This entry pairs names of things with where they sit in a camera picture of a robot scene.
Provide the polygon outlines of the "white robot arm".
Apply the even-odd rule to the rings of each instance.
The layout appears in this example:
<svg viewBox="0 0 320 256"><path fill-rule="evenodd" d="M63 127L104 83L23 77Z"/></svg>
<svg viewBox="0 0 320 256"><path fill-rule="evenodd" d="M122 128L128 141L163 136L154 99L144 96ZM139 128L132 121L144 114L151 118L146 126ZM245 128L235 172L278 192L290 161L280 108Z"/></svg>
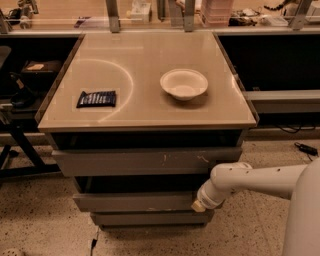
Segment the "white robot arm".
<svg viewBox="0 0 320 256"><path fill-rule="evenodd" d="M320 256L320 159L309 164L254 169L244 162L216 165L192 209L220 206L242 190L290 201L282 256Z"/></svg>

